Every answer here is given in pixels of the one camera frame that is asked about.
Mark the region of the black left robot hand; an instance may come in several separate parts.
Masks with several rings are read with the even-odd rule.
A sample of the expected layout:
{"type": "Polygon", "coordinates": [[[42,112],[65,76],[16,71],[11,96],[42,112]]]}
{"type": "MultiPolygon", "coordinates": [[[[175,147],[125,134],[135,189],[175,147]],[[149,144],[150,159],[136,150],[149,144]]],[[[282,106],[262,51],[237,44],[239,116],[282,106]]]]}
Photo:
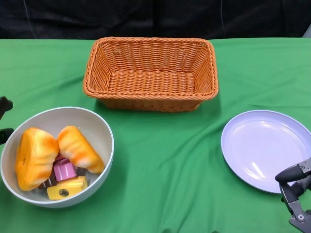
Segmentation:
{"type": "MultiPolygon", "coordinates": [[[[13,108],[12,101],[8,100],[5,96],[0,98],[0,119],[7,111],[13,108]]],[[[11,134],[14,132],[13,128],[5,128],[0,130],[0,144],[5,144],[11,134]]]]}

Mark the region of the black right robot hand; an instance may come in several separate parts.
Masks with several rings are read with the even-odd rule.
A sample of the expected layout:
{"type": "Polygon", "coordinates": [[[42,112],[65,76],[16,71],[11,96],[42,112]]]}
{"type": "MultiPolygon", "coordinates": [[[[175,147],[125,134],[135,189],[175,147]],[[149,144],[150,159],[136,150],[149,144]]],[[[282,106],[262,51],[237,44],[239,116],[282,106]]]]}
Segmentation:
{"type": "Polygon", "coordinates": [[[299,197],[311,188],[311,160],[293,165],[275,176],[282,201],[291,214],[289,223],[303,233],[311,231],[311,211],[304,211],[299,197]]]}

